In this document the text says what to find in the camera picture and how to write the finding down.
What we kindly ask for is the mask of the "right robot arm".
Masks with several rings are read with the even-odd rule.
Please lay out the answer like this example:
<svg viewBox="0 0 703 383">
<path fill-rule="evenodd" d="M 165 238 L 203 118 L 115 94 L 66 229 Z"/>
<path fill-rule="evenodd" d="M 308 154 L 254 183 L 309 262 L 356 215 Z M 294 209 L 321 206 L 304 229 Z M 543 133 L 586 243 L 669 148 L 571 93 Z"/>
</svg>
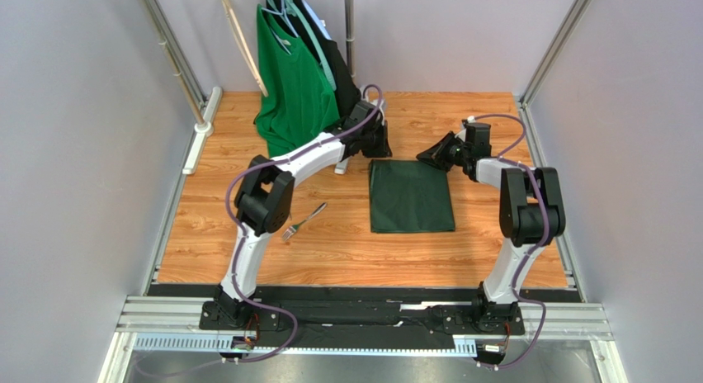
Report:
<svg viewBox="0 0 703 383">
<path fill-rule="evenodd" d="M 459 167 L 473 182 L 499 191 L 502 247 L 493 270 L 470 306 L 456 306 L 448 318 L 480 333 L 506 331 L 517 321 L 521 288 L 534 261 L 565 230 L 566 218 L 555 168 L 534 168 L 493 154 L 491 126 L 466 119 L 417 160 L 444 172 Z"/>
</svg>

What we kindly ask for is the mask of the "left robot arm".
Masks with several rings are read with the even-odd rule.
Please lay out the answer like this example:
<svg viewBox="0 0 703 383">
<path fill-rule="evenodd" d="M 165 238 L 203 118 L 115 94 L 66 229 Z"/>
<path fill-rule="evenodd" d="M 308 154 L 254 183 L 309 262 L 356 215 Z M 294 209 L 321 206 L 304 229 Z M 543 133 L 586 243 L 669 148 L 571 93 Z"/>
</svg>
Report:
<svg viewBox="0 0 703 383">
<path fill-rule="evenodd" d="M 261 155 L 233 181 L 227 212 L 238 226 L 229 270 L 214 298 L 203 304 L 199 326 L 204 330 L 243 329 L 263 311 L 253 297 L 257 276 L 271 237 L 290 215 L 296 186 L 322 169 L 361 153 L 367 158 L 389 157 L 383 97 L 358 102 L 349 116 L 330 125 L 308 143 L 275 158 Z"/>
</svg>

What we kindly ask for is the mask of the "dark green cloth napkin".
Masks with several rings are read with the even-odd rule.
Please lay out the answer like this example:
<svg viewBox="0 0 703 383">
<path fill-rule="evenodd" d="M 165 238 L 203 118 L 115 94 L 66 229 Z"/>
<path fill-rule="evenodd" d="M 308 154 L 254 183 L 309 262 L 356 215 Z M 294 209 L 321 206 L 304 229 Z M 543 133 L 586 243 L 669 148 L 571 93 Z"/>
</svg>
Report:
<svg viewBox="0 0 703 383">
<path fill-rule="evenodd" d="M 455 230 L 447 173 L 410 160 L 369 164 L 370 230 L 377 234 Z"/>
</svg>

